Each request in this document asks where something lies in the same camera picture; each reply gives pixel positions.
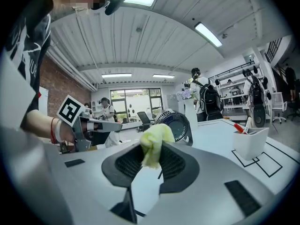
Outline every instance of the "yellow cloth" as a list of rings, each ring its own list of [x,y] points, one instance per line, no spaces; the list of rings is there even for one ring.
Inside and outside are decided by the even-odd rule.
[[[141,139],[144,152],[143,166],[159,168],[159,158],[162,142],[175,142],[172,130],[166,124],[157,124],[146,130]]]

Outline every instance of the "black mesh grid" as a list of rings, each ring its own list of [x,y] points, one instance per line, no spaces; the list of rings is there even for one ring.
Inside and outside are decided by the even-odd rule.
[[[144,154],[140,146],[117,158],[115,166],[125,176],[133,180],[142,166]]]
[[[184,138],[188,132],[188,119],[186,118],[186,116],[176,111],[174,111],[174,113],[170,111],[165,111],[159,116],[159,118],[156,120],[156,123],[157,124],[164,123],[169,126],[170,123],[174,121],[180,121],[183,124],[183,130],[180,132],[180,135],[174,137],[175,142],[178,142],[179,140]]]
[[[185,160],[169,148],[162,146],[159,159],[164,181],[177,176],[185,168]]]

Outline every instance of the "person wearing cap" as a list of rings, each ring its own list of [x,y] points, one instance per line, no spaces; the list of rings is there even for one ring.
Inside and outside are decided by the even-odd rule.
[[[202,85],[206,85],[209,83],[209,79],[201,76],[201,72],[198,68],[192,69],[192,78],[194,81],[201,83]],[[196,113],[198,122],[206,121],[207,114],[204,113],[200,107],[200,90],[202,86],[192,82],[191,89],[195,89],[195,102],[196,102]]]
[[[77,4],[86,8],[100,8],[106,2],[107,0],[34,0],[19,16],[8,35],[3,52],[7,53],[12,64],[36,93],[21,124],[24,130],[39,137],[51,138],[53,143],[73,142],[74,135],[69,125],[57,118],[43,115],[38,110],[40,67],[51,41],[49,13],[53,8]],[[83,123],[82,130],[85,131],[86,127],[86,123]]]
[[[107,99],[106,97],[103,97],[100,100],[100,103],[102,105],[102,109],[101,109],[101,114],[103,114],[103,118],[104,120],[108,121],[108,122],[115,122],[114,121],[114,107],[113,105],[111,105],[109,99]],[[118,140],[117,140],[117,136],[115,132],[110,132],[109,136],[107,137],[107,140],[105,142],[105,147],[112,147],[112,146],[116,146],[119,145]]]

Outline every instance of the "window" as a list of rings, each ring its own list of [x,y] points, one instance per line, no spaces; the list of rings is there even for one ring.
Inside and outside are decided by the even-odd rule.
[[[118,122],[127,123],[128,117],[124,90],[111,91],[111,104],[116,110]]]
[[[138,112],[145,112],[152,119],[163,108],[160,89],[114,90],[111,101],[121,123],[140,121]]]

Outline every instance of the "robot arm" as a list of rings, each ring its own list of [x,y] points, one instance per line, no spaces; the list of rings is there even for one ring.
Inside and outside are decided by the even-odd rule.
[[[122,128],[117,122],[90,118],[90,110],[69,95],[57,111],[57,116],[72,128],[76,151],[87,151],[95,133],[119,131]],[[82,127],[84,123],[87,124],[86,129]]]

